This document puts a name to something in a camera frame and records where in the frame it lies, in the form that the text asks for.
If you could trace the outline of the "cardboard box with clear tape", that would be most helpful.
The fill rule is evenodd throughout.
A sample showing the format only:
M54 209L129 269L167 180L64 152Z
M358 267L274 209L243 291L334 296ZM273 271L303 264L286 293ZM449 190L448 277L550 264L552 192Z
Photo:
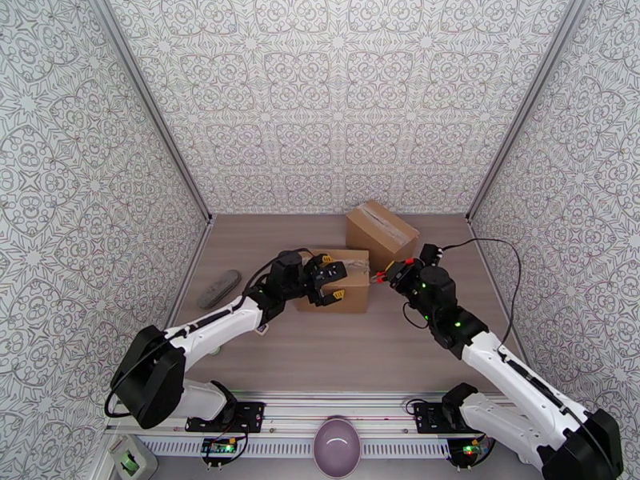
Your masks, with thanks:
M325 294L343 290L341 300L328 306L316 306L308 298L293 300L297 311L316 314L363 314L367 311L370 288L370 260L368 250L339 248L312 248L314 254L328 254L335 261L343 262L347 276L322 287Z

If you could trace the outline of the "red and black utility knife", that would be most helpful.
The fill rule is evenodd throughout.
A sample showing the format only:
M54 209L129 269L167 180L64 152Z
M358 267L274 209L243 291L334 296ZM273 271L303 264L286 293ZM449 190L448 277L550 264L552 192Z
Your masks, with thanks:
M402 277L410 271L415 264L415 258L407 258L400 261L396 261L396 263L387 271L379 271L376 272L370 278L371 283L384 283L388 282L392 284L394 282L398 282L402 279Z

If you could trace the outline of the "cardboard box with torn tape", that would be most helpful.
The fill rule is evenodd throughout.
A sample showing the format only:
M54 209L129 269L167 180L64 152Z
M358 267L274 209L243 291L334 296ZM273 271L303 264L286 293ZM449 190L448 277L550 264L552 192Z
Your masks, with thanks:
M346 215L346 246L369 252L370 270L383 271L393 261L414 256L420 232L375 200Z

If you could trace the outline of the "grey oblong stone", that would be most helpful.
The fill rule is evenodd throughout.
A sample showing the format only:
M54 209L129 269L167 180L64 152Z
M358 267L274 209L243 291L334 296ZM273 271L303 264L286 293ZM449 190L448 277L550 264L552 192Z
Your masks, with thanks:
M226 270L221 273L197 298L200 309L208 310L216 306L242 280L238 270Z

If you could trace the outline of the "purple bowl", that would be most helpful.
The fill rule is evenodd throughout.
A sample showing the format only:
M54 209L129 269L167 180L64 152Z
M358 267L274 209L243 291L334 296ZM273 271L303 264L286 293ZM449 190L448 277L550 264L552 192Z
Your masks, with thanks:
M329 480L344 480L360 463L362 441L350 421L331 417L316 431L312 455L316 467Z

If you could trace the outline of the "white device with green part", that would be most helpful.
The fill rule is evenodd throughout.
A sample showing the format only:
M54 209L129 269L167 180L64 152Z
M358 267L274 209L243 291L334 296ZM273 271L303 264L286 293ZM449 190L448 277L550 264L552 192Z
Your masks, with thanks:
M116 436L108 451L121 480L150 480L158 470L156 456L137 436Z

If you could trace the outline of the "aluminium table edge rail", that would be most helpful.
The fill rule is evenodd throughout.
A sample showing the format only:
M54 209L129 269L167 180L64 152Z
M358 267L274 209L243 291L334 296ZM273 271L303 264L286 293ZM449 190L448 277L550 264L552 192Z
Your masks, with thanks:
M186 300L186 296L188 294L190 285L193 280L194 273L198 268L198 264L201 260L202 253L206 247L207 241L209 239L210 233L213 229L215 222L215 216L212 214L209 215L208 220L206 221L205 226L202 229L202 233L198 239L197 245L194 249L193 256L190 258L188 262L188 266L186 268L186 272L178 286L178 293L175 297L175 300L170 308L170 312L168 314L167 319L165 320L164 327L169 328L173 324L175 324L179 313L182 309L183 303Z
M505 320L506 320L506 324L509 324L509 319L510 319L510 308L509 308L509 303L508 301L503 297L502 292L499 289L499 285L498 285L498 281L496 280L496 277L494 276L494 273L490 267L489 261L487 259L486 256L486 252L484 251L484 248L482 246L482 244L480 243L480 241L474 242L479 255L480 255L480 259L482 260L482 264L484 265L484 268L487 272L487 275L489 276L489 280L490 280L490 284L493 287L494 293L498 299L498 302L500 304L502 313L505 316ZM525 364L529 365L530 364L530 360L529 357L527 356L526 352L524 351L524 349L522 348L522 342L520 340L520 337L518 336L518 333L516 331L515 328L511 329L510 332L510 337L508 339L508 341L506 342L506 344L511 344L513 346L516 347L517 351L518 351L518 356L525 362Z

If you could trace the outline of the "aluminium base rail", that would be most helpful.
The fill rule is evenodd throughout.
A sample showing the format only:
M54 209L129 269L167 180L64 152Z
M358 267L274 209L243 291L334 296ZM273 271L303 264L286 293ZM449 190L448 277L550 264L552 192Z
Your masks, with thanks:
M327 418L348 419L364 438L418 435L405 404L420 398L439 402L443 392L236 391L241 401L265 404L261 432L252 439L310 437Z

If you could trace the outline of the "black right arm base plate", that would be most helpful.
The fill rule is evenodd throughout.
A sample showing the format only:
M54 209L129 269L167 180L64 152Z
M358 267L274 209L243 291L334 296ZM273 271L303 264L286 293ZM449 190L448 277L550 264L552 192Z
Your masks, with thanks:
M464 425L446 412L441 402L414 402L410 412L420 434L452 434L464 430Z

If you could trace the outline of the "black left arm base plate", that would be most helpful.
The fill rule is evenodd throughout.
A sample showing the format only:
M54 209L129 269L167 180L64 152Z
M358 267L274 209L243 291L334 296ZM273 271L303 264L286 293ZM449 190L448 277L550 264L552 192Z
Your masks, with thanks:
M188 418L185 431L189 433L259 433L266 404L264 402L228 402L211 420Z

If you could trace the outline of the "aluminium corner post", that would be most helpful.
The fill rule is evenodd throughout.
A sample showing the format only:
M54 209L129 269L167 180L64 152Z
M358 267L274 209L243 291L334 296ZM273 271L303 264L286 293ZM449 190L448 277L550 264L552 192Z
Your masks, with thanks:
M557 29L551 37L550 44L542 56L542 60L539 62L537 70L524 93L522 102L518 106L515 116L508 125L501 144L498 147L498 151L489 165L488 171L486 172L486 175L484 176L478 191L472 199L465 214L466 222L469 225L472 224L482 202L485 200L494 180L504 165L507 156L510 154L523 130L523 127L526 125L526 122L532 115L538 100L542 96L546 85L562 60L563 53L582 21L590 2L591 0L568 1L566 8L560 17Z
M124 31L120 27L109 0L88 0L88 3L101 25L106 40L114 49L115 56L125 72L132 89L138 96L157 136L186 184L190 196L199 208L204 221L207 224L211 224L213 221L212 213L186 164L186 160L178 148L175 137L163 116L159 104L152 94L150 85L146 80Z

